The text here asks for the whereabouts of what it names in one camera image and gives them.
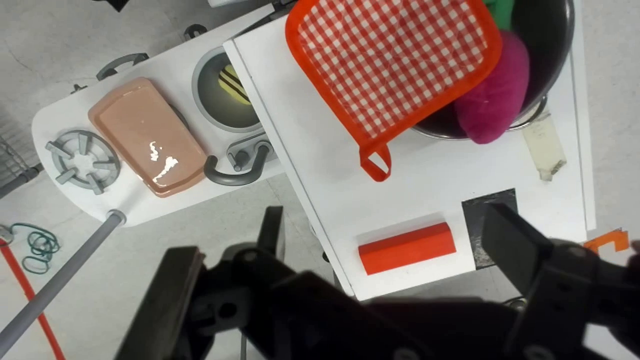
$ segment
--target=red gingham pot holder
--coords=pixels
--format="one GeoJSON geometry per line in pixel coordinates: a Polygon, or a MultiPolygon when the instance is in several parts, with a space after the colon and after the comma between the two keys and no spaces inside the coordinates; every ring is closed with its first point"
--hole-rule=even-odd
{"type": "Polygon", "coordinates": [[[501,51],[482,0],[297,0],[285,39],[378,181],[392,171],[386,144],[471,89],[501,51]]]}

